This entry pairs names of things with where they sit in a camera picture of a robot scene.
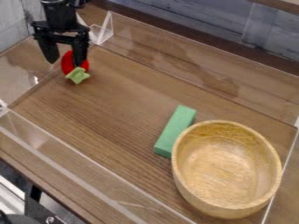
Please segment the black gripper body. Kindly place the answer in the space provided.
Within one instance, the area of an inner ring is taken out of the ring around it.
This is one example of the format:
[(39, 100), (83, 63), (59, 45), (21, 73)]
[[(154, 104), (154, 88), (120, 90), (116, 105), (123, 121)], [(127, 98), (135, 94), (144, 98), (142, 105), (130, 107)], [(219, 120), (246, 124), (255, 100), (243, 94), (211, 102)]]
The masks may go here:
[(89, 28), (76, 23), (73, 27), (67, 29), (53, 28), (45, 21), (31, 22), (33, 28), (33, 38), (53, 43), (71, 44), (75, 40), (84, 43), (89, 42)]

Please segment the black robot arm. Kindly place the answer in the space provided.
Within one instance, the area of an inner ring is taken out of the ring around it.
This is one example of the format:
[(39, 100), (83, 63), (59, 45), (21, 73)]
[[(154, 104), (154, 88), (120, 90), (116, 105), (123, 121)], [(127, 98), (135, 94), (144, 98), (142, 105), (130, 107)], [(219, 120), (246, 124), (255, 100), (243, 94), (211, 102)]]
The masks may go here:
[(32, 21), (33, 38), (49, 63), (60, 57), (57, 44), (69, 45), (72, 63), (79, 67), (88, 57), (89, 28), (80, 24), (76, 9), (83, 9), (89, 0), (40, 0), (44, 21)]

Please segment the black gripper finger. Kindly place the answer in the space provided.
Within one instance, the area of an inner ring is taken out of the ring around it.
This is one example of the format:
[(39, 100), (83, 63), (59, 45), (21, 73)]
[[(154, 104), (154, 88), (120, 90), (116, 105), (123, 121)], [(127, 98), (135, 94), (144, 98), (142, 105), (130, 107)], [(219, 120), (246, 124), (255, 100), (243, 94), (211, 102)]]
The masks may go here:
[(53, 64), (57, 58), (60, 57), (57, 44), (48, 38), (39, 38), (37, 42), (41, 48), (44, 58), (51, 64)]
[(75, 40), (72, 43), (73, 62), (79, 67), (88, 56), (89, 42), (87, 40)]

